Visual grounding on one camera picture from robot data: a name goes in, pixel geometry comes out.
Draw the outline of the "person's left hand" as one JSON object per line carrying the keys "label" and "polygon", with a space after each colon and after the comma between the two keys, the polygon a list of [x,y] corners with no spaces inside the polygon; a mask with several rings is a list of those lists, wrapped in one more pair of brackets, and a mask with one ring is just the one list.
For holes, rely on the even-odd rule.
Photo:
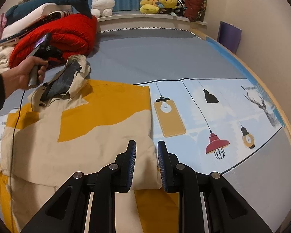
{"label": "person's left hand", "polygon": [[44,76],[48,67],[48,61],[39,57],[30,56],[23,60],[17,67],[3,72],[2,79],[4,85],[5,98],[8,98],[18,89],[27,90],[29,75],[33,68],[39,67],[36,72],[39,84],[44,81]]}

